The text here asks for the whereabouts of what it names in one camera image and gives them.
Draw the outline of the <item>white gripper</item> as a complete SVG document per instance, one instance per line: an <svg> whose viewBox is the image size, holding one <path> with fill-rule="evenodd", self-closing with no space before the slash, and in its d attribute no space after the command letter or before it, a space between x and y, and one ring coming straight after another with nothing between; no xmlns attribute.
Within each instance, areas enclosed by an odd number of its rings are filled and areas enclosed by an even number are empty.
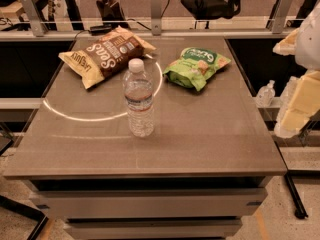
<svg viewBox="0 0 320 240"><path fill-rule="evenodd" d="M274 133L280 138L297 135L312 116L320 110L320 4L287 37L273 47L273 52L287 56L295 54L297 64L308 71L298 78L289 102L279 109Z"/></svg>

